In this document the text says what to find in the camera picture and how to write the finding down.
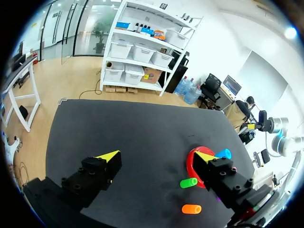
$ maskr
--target white storage bin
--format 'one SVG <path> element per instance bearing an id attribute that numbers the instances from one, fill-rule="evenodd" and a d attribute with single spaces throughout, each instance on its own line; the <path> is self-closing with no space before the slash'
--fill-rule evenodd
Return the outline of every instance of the white storage bin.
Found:
<path id="1" fill-rule="evenodd" d="M 153 54 L 153 56 L 151 58 L 151 61 L 155 65 L 158 65 L 158 66 L 161 66 L 161 67 L 167 67 L 173 58 L 174 57 L 172 55 L 164 54 L 162 52 L 156 51 Z"/>
<path id="2" fill-rule="evenodd" d="M 166 42 L 172 44 L 178 48 L 184 49 L 189 39 L 182 35 L 181 33 L 167 29 L 166 32 Z"/>
<path id="3" fill-rule="evenodd" d="M 111 42 L 111 57 L 112 58 L 127 58 L 128 54 L 133 47 L 133 44 L 123 39 Z"/>
<path id="4" fill-rule="evenodd" d="M 112 63 L 111 69 L 105 69 L 104 79 L 108 82 L 119 82 L 123 71 L 123 63 Z"/>
<path id="5" fill-rule="evenodd" d="M 134 44 L 133 59 L 148 63 L 156 50 L 144 44 Z"/>
<path id="6" fill-rule="evenodd" d="M 125 83 L 137 85 L 142 76 L 144 76 L 144 70 L 142 66 L 138 65 L 125 65 Z"/>

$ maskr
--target orange cylinder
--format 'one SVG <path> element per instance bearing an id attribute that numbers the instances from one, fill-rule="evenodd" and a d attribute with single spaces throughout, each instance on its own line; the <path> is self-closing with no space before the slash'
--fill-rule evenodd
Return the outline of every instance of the orange cylinder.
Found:
<path id="1" fill-rule="evenodd" d="M 181 211 L 184 214 L 199 214 L 201 212 L 201 206 L 194 204 L 185 204 L 182 206 Z"/>

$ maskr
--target glass wall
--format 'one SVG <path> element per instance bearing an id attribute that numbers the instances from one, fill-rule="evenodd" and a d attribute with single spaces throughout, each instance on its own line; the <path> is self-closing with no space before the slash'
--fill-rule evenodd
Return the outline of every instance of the glass wall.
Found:
<path id="1" fill-rule="evenodd" d="M 74 55 L 103 56 L 108 34 L 120 2 L 88 1 L 81 17 Z"/>
<path id="2" fill-rule="evenodd" d="M 74 2 L 72 2 L 70 5 L 62 34 L 62 64 L 65 63 L 73 55 L 75 33 L 85 3 L 85 0 L 74 0 Z"/>
<path id="3" fill-rule="evenodd" d="M 13 56 L 19 47 L 23 54 L 38 52 L 39 61 L 61 58 L 64 63 L 71 56 L 103 56 L 120 4 L 111 0 L 49 0 L 25 27 Z"/>

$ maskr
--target white shelving unit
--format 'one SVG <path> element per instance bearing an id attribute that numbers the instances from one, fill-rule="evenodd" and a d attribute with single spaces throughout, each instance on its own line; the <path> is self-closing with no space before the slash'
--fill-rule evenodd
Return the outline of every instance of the white shelving unit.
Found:
<path id="1" fill-rule="evenodd" d="M 184 49 L 178 48 L 174 45 L 171 45 L 165 41 L 155 39 L 153 37 L 149 37 L 143 34 L 139 34 L 132 31 L 127 30 L 120 30 L 115 29 L 116 24 L 118 21 L 121 22 L 127 22 L 130 23 L 128 29 L 132 29 L 135 23 L 145 23 L 146 18 L 149 18 L 149 22 L 146 24 L 151 25 L 151 29 L 153 30 L 161 30 L 165 31 L 166 29 L 175 29 L 176 31 L 181 31 L 182 28 L 188 28 L 188 31 L 185 33 L 185 35 L 188 34 L 187 37 L 189 37 L 189 41 L 191 40 L 195 30 L 196 26 L 193 24 L 190 24 L 186 21 L 184 21 L 182 18 L 179 18 L 174 15 L 170 15 L 165 10 L 158 8 L 154 5 L 150 5 L 141 1 L 136 0 L 124 0 L 114 18 L 114 21 L 112 23 L 112 27 L 108 36 L 107 44 L 104 51 L 104 59 L 102 63 L 101 68 L 101 78 L 100 78 L 100 90 L 103 90 L 104 85 L 108 86 L 125 86 L 125 87 L 135 87 L 135 88 L 141 88 L 141 89 L 149 89 L 149 90 L 155 90 L 160 91 L 160 96 L 163 95 L 168 83 L 170 82 L 174 72 L 176 71 L 178 65 L 180 64 L 183 56 L 186 53 L 187 45 Z M 161 67 L 153 64 L 153 62 L 144 63 L 140 61 L 135 61 L 132 58 L 131 52 L 127 59 L 121 59 L 121 58 L 113 58 L 110 57 L 110 48 L 111 48 L 111 42 L 116 37 L 119 36 L 120 38 L 123 37 L 125 40 L 128 40 L 130 42 L 133 42 L 134 40 L 145 42 L 153 46 L 154 48 L 167 48 L 168 52 L 171 52 L 171 50 L 175 50 L 180 52 L 180 57 L 177 60 L 175 66 L 173 69 L 169 69 L 168 67 Z M 146 82 L 140 82 L 137 85 L 131 85 L 124 82 L 125 79 L 125 73 L 123 73 L 120 82 L 110 82 L 110 81 L 104 81 L 105 78 L 105 67 L 106 63 L 108 61 L 111 62 L 120 62 L 120 63 L 127 63 L 127 64 L 134 64 L 144 67 L 150 67 L 158 70 L 162 70 L 165 72 L 165 80 L 164 80 L 164 86 L 161 87 L 161 85 L 157 82 L 156 84 L 146 83 Z"/>

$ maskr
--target blue object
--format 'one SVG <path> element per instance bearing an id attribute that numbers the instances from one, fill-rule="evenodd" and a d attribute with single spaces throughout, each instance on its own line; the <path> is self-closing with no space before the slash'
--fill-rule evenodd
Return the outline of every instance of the blue object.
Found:
<path id="1" fill-rule="evenodd" d="M 231 155 L 230 150 L 224 149 L 224 150 L 222 150 L 221 152 L 219 152 L 219 153 L 217 153 L 216 155 L 214 155 L 214 157 L 217 157 L 217 158 L 226 157 L 226 158 L 228 158 L 228 159 L 231 159 L 231 158 L 232 158 L 232 155 Z"/>
<path id="2" fill-rule="evenodd" d="M 129 24 L 130 23 L 117 22 L 116 27 L 127 29 L 129 27 Z"/>
<path id="3" fill-rule="evenodd" d="M 194 104 L 194 102 L 201 95 L 200 87 L 191 87 L 191 89 L 184 96 L 184 101 L 190 105 Z"/>
<path id="4" fill-rule="evenodd" d="M 180 86 L 181 86 L 182 82 L 183 82 L 184 80 L 186 80 L 186 79 L 187 79 L 187 76 L 185 76 L 184 78 L 182 78 L 182 79 L 180 80 L 180 82 L 178 83 L 178 85 L 176 86 L 176 88 L 175 88 L 175 90 L 174 90 L 174 93 L 178 94 L 177 92 L 179 92 Z"/>
<path id="5" fill-rule="evenodd" d="M 188 84 L 187 84 L 187 86 L 186 86 L 186 89 L 185 89 L 184 92 L 182 93 L 183 95 L 186 95 L 186 93 L 189 92 L 189 90 L 190 90 L 191 87 L 192 87 L 193 80 L 194 80 L 194 78 L 192 78 L 190 81 L 187 80 L 187 83 L 188 83 Z"/>
<path id="6" fill-rule="evenodd" d="M 180 81 L 179 86 L 176 88 L 176 94 L 182 95 L 184 90 L 186 89 L 188 82 L 187 82 L 187 77 L 185 77 L 183 80 Z"/>
<path id="7" fill-rule="evenodd" d="M 142 28 L 141 32 L 146 32 L 149 33 L 150 35 L 153 35 L 154 30 L 148 28 Z"/>

